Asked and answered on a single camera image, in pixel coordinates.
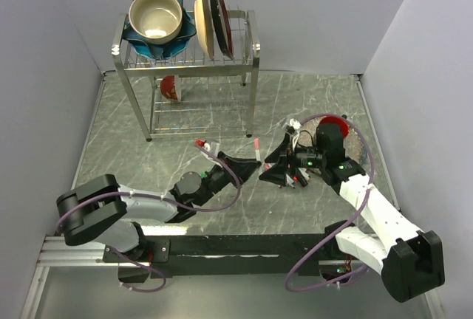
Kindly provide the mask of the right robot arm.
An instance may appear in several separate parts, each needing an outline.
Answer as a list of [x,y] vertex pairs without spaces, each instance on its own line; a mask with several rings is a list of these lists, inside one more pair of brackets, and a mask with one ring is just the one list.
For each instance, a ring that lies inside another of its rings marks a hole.
[[347,156],[346,132],[338,123],[317,126],[310,146],[298,144],[301,127],[290,120],[279,147],[266,159],[260,180],[285,186],[289,178],[305,186],[302,170],[316,168],[323,181],[355,208],[347,221],[326,228],[324,238],[290,270],[294,274],[319,250],[331,258],[351,255],[376,271],[388,293],[406,302],[445,283],[443,245],[433,231],[406,219],[377,189],[374,173]]

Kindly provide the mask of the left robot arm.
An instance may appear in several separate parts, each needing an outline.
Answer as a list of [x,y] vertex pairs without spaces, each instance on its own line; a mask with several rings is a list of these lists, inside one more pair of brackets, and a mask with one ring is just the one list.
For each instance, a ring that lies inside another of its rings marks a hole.
[[147,251],[140,219],[164,224],[181,223],[198,212],[227,185],[240,191],[261,166],[258,159],[230,157],[224,152],[205,152],[213,162],[210,171],[187,172],[163,193],[138,191],[120,184],[114,175],[104,174],[59,196],[56,229],[69,246],[90,241],[109,245],[130,261]]

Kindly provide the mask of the green black marker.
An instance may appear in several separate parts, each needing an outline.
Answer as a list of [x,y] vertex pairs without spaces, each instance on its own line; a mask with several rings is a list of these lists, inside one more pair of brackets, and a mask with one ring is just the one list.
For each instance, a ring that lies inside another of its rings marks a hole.
[[308,185],[307,179],[304,174],[300,171],[296,171],[297,179],[302,187],[306,187]]

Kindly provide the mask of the thin pink pen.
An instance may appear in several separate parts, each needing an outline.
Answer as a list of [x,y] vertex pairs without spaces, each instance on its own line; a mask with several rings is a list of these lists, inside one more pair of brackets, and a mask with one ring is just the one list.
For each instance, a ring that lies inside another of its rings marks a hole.
[[259,138],[255,138],[253,144],[254,144],[256,160],[258,162],[260,162],[260,173],[262,173],[262,172],[265,171],[265,163],[264,163],[264,160],[262,159],[262,156],[261,156],[261,148],[260,148]]

